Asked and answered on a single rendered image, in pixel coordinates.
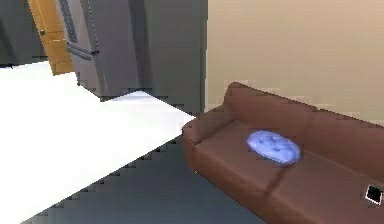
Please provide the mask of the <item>brown leather sofa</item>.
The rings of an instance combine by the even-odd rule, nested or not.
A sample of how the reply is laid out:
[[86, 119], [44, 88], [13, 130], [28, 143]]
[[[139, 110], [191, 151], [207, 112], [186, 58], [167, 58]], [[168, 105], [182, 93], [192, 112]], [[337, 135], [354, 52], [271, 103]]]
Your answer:
[[[301, 149], [289, 166], [247, 145], [268, 130]], [[384, 224], [384, 127], [238, 82], [224, 102], [182, 129], [189, 167], [269, 224]]]

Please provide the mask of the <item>blue round cushion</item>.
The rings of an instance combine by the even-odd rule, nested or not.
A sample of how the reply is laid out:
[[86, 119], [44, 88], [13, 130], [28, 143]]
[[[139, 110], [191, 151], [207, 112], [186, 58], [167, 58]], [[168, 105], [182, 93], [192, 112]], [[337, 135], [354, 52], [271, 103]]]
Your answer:
[[293, 164], [301, 157], [301, 149], [296, 143], [271, 131], [255, 131], [246, 143], [253, 152], [280, 164]]

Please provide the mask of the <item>black white-rimmed square object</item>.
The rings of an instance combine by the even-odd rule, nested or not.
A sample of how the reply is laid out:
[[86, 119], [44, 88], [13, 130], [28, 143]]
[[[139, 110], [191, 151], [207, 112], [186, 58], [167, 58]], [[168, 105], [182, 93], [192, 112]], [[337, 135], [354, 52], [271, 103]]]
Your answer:
[[366, 189], [365, 199], [373, 204], [380, 205], [384, 196], [384, 191], [380, 188], [369, 185]]

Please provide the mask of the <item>orange wooden room door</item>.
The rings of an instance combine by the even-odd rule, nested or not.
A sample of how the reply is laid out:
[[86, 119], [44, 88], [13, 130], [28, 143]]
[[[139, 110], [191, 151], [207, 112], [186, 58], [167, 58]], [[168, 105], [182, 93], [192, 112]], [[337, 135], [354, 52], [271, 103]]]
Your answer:
[[55, 0], [27, 0], [53, 75], [73, 72], [66, 38]]

